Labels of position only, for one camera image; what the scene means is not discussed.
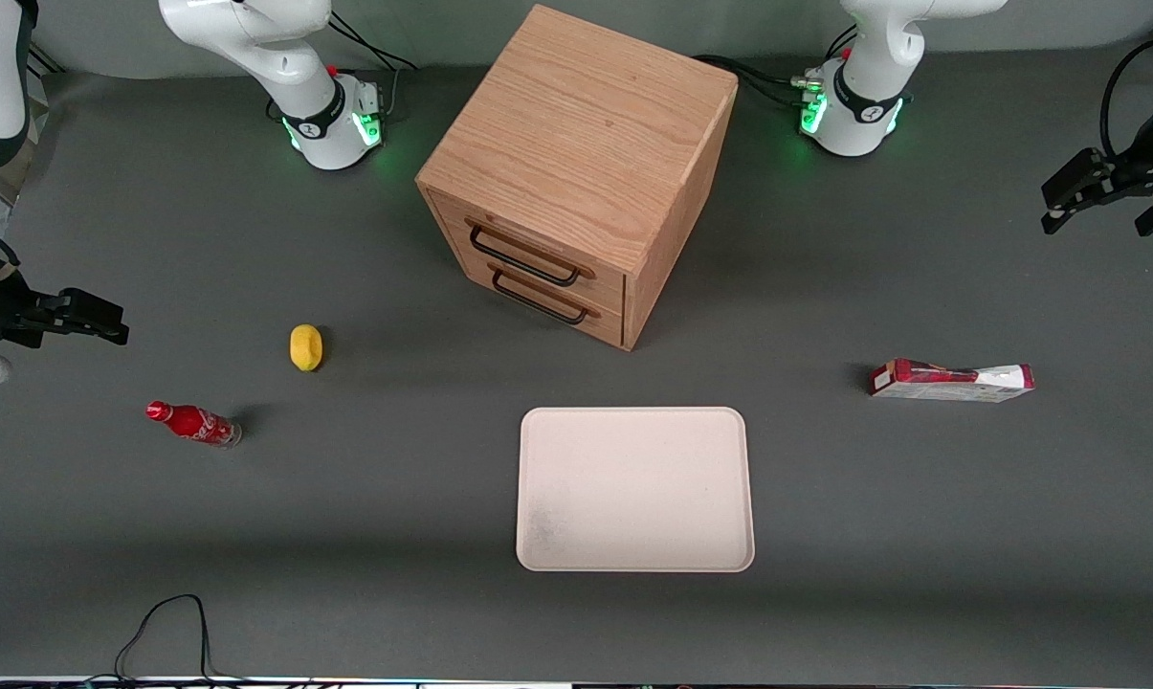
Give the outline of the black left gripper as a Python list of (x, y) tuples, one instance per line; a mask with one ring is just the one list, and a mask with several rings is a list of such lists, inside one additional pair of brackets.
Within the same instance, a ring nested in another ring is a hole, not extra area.
[[(1099, 204), (1102, 196), (1106, 199), (1153, 196), (1153, 143), (1135, 143), (1123, 151), (1107, 144), (1106, 158), (1100, 149), (1083, 147), (1041, 186), (1047, 206), (1041, 217), (1043, 234), (1057, 233), (1076, 214)], [(1153, 234), (1153, 200), (1135, 219), (1135, 228), (1141, 238)]]

